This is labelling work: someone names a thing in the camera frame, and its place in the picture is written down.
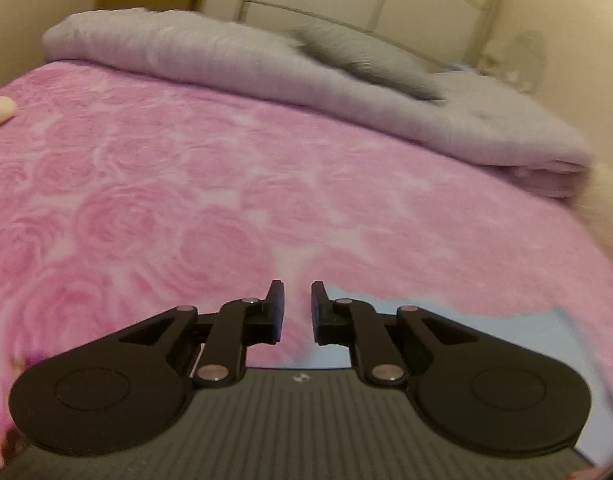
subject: pink bedsheet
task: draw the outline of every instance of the pink bedsheet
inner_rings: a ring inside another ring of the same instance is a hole
[[[324,280],[493,316],[564,306],[613,387],[613,270],[558,203],[307,110],[85,63],[0,94],[22,110],[0,127],[0,446],[23,363],[274,278],[283,339],[253,364],[310,348]]]

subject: gray cushion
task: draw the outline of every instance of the gray cushion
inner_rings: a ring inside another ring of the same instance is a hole
[[[418,58],[378,38],[341,25],[317,23],[297,28],[294,35],[309,56],[357,78],[417,99],[443,97]]]

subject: blue fabric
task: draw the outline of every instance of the blue fabric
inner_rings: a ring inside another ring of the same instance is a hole
[[[380,301],[327,286],[331,298],[355,298],[375,306],[383,314],[395,314],[403,304],[417,306],[453,319],[476,330],[485,332],[516,345],[553,357],[572,367],[585,379],[592,393],[592,409],[589,420],[577,443],[577,448],[598,465],[613,457],[613,400],[603,374],[593,354],[563,308],[554,308],[543,314],[516,315],[498,319],[469,316],[449,307],[421,301]],[[314,346],[313,351],[295,363],[295,368],[349,367],[349,352],[340,346]]]

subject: black object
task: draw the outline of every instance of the black object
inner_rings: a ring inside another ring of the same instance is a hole
[[[217,314],[180,306],[24,372],[10,409],[31,445],[0,480],[553,480],[590,465],[574,450],[589,389],[564,364],[311,290],[315,340],[347,346],[352,368],[246,368],[248,346],[280,339],[282,282]]]

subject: silver screw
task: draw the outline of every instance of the silver screw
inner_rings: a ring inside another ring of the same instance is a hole
[[[377,365],[371,370],[371,374],[381,381],[397,381],[404,377],[404,370],[398,365]]]
[[[222,365],[204,365],[196,374],[205,381],[221,381],[228,377],[228,368]]]

